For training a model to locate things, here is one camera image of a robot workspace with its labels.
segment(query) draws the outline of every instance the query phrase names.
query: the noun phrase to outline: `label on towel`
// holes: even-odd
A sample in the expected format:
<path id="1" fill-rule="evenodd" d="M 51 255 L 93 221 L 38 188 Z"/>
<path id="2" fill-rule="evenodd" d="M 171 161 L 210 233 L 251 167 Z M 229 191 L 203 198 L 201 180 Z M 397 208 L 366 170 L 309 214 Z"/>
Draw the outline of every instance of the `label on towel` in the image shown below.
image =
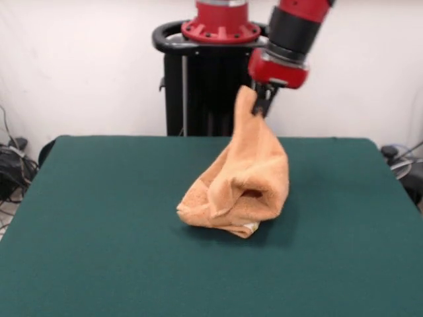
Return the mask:
<path id="1" fill-rule="evenodd" d="M 244 227 L 250 229 L 251 232 L 254 233 L 258 229 L 258 223 L 247 223 Z"/>

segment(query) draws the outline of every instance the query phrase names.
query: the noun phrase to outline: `black robot stand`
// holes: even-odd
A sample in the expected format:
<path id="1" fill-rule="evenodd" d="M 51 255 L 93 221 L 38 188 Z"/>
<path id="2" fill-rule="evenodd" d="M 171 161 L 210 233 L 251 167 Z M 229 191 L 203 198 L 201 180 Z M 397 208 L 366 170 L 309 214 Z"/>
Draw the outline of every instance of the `black robot stand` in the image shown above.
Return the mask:
<path id="1" fill-rule="evenodd" d="M 246 44 L 204 44 L 181 34 L 185 21 L 170 22 L 153 32 L 154 47 L 165 54 L 168 136 L 230 136 L 235 97 L 241 85 L 251 85 L 251 52 L 265 41 Z M 267 26 L 256 23 L 267 38 Z"/>

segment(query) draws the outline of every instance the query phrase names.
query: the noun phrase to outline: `red robot arm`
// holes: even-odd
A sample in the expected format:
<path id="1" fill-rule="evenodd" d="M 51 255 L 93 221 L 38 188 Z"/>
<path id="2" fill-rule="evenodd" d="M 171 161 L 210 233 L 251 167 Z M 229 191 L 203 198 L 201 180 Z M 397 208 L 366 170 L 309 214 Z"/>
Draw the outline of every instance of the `red robot arm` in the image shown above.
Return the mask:
<path id="1" fill-rule="evenodd" d="M 305 59 L 335 0 L 280 0 L 269 23 L 269 41 L 256 49 L 249 74 L 256 83 L 254 112 L 266 115 L 279 87 L 299 88 L 308 68 Z"/>

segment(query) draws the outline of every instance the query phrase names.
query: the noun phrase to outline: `green table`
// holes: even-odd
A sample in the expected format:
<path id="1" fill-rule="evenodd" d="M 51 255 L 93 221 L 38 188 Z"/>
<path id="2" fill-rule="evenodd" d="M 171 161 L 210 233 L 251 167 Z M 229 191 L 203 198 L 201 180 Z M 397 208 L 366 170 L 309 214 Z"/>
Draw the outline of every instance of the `green table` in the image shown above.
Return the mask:
<path id="1" fill-rule="evenodd" d="M 20 316 L 423 316 L 423 222 L 375 145 L 282 139 L 291 193 L 249 240 L 176 205 L 226 138 L 61 137 L 0 242 Z"/>

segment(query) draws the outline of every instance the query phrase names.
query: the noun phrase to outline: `crumpled towel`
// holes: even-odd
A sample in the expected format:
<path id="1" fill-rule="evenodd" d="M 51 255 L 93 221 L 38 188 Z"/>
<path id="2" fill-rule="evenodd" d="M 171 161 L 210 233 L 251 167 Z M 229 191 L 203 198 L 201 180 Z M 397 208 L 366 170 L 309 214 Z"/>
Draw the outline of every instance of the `crumpled towel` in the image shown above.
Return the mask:
<path id="1" fill-rule="evenodd" d="M 280 215 L 289 192 L 288 157 L 260 114 L 257 94 L 242 86 L 231 142 L 191 185 L 177 207 L 188 225 L 248 238 L 261 221 Z"/>

